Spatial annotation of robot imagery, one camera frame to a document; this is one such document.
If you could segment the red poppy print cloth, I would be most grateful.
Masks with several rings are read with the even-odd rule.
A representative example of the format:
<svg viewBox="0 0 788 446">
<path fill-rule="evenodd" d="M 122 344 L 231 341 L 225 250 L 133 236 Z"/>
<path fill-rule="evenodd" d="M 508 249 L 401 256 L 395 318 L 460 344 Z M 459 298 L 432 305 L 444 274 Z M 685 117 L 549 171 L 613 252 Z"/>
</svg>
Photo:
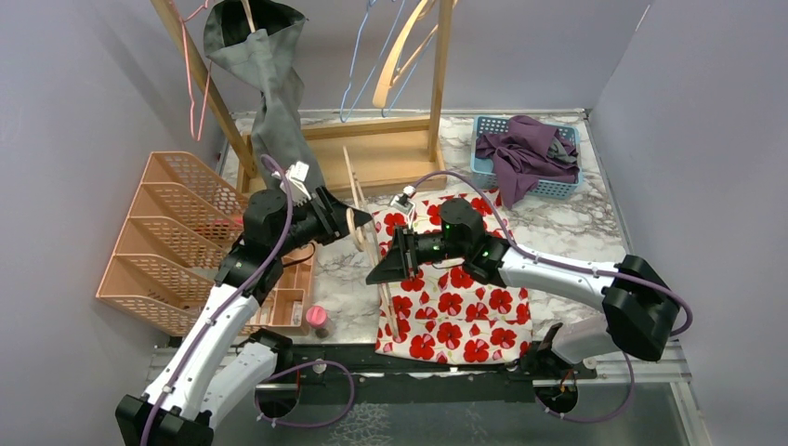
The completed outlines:
<svg viewBox="0 0 788 446">
<path fill-rule="evenodd" d="M 378 320 L 375 351 L 408 360 L 451 365 L 520 359 L 532 343 L 525 288 L 474 282 L 456 260 L 422 267 L 415 278 L 390 286 L 398 328 Z"/>
</svg>

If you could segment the grey skirt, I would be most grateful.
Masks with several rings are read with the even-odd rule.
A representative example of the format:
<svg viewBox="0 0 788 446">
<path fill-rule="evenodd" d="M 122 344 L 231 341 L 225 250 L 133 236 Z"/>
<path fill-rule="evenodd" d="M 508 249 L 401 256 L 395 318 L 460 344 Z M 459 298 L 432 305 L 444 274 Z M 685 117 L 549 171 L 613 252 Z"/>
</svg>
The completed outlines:
<svg viewBox="0 0 788 446">
<path fill-rule="evenodd" d="M 266 154 L 283 168 L 309 166 L 308 191 L 325 185 L 319 162 L 301 129 L 304 84 L 296 72 L 296 45 L 307 18 L 275 1 L 251 1 L 252 22 L 241 1 L 220 1 L 204 26 L 204 54 L 216 65 L 256 88 L 261 99 L 251 131 L 256 161 Z"/>
</svg>

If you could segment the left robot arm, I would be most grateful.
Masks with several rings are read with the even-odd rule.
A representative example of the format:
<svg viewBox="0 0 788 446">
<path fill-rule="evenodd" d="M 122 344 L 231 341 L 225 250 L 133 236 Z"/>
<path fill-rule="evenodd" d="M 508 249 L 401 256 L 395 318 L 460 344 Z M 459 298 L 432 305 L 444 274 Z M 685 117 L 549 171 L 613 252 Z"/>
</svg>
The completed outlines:
<svg viewBox="0 0 788 446">
<path fill-rule="evenodd" d="M 282 277 L 285 256 L 310 243 L 341 240 L 372 220 L 324 187 L 302 204 L 282 190 L 255 192 L 243 213 L 242 235 L 220 263 L 196 323 L 141 396 L 119 402 L 115 418 L 124 444 L 209 445 L 256 384 L 287 377 L 291 342 L 266 329 L 255 332 L 229 365 L 221 362 Z"/>
</svg>

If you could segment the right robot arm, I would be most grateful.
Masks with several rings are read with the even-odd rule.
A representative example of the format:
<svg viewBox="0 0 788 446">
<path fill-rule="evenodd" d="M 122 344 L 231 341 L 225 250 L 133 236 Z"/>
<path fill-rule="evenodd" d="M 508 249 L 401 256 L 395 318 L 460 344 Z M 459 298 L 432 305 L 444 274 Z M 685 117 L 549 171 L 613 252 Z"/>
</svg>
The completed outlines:
<svg viewBox="0 0 788 446">
<path fill-rule="evenodd" d="M 674 324 L 686 309 L 650 264 L 627 255 L 618 263 L 584 262 L 526 248 L 510 234 L 483 227 L 481 213 L 464 198 L 438 207 L 440 227 L 418 233 L 398 226 L 381 262 L 367 275 L 369 284 L 402 282 L 421 265 L 461 259 L 475 282 L 500 288 L 529 288 L 569 298 L 598 311 L 594 318 L 553 325 L 526 355 L 550 378 L 583 360 L 620 350 L 642 361 L 659 361 Z"/>
</svg>

